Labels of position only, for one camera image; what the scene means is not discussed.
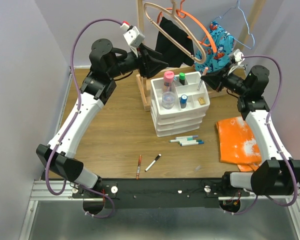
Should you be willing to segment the black green highlighter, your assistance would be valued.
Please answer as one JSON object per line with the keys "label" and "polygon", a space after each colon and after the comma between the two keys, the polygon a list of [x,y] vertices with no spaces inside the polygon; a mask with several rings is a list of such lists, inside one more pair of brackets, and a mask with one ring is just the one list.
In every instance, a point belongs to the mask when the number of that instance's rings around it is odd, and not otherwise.
{"label": "black green highlighter", "polygon": [[180,72],[178,78],[179,78],[180,84],[181,84],[182,86],[184,86],[184,85],[185,85],[185,82],[186,82],[186,75],[185,75],[185,73]]}

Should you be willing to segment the blue cap clear tube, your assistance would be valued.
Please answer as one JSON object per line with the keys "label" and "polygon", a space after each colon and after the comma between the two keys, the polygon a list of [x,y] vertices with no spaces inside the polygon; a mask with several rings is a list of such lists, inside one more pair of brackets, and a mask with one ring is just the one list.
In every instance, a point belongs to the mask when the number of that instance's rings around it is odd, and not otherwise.
{"label": "blue cap clear tube", "polygon": [[185,94],[181,95],[181,97],[180,97],[180,107],[182,109],[184,109],[187,106],[187,100],[188,100],[187,95],[185,95]]}

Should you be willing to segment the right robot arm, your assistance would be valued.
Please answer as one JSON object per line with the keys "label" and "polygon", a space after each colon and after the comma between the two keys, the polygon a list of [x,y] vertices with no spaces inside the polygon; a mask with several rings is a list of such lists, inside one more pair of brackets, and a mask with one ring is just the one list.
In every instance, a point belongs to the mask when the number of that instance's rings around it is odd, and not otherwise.
{"label": "right robot arm", "polygon": [[252,130],[261,155],[261,164],[254,172],[223,175],[220,191],[226,196],[238,189],[261,196],[298,196],[300,160],[293,159],[283,146],[263,97],[269,75],[270,71],[262,65],[253,66],[245,79],[231,72],[229,65],[216,72],[204,70],[201,75],[201,80],[213,90],[227,89],[237,94],[237,109]]}

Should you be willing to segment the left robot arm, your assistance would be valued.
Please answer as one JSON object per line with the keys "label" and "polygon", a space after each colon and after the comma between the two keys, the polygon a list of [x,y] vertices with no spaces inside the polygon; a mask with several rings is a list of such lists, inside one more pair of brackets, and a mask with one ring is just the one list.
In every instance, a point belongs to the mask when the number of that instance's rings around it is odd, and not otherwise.
{"label": "left robot arm", "polygon": [[48,144],[39,144],[36,154],[47,171],[83,186],[91,198],[102,189],[102,178],[75,159],[78,145],[95,115],[105,106],[123,74],[134,70],[142,77],[154,77],[168,67],[163,55],[144,44],[136,52],[115,48],[110,40],[101,38],[91,46],[90,71],[79,89],[77,101],[63,126]]}

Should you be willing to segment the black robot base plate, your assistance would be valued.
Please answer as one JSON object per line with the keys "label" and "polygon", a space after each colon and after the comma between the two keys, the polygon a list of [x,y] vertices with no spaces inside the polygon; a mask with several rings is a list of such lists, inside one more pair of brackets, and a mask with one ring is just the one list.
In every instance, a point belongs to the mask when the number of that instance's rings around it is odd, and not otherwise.
{"label": "black robot base plate", "polygon": [[105,178],[100,191],[111,201],[81,186],[72,197],[84,199],[84,209],[93,213],[111,208],[218,208],[224,201],[250,197],[243,189],[225,187],[221,178]]}

